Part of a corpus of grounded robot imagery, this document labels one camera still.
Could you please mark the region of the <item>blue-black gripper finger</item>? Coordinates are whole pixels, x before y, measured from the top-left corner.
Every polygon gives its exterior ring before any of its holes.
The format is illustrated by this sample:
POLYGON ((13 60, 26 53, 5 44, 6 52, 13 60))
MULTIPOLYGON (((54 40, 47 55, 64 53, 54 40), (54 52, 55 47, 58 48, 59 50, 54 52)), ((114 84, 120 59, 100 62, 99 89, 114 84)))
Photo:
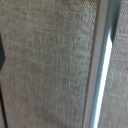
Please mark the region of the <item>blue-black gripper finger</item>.
POLYGON ((4 53, 2 38, 0 34, 0 69, 2 69, 4 62, 5 62, 5 53, 4 53))

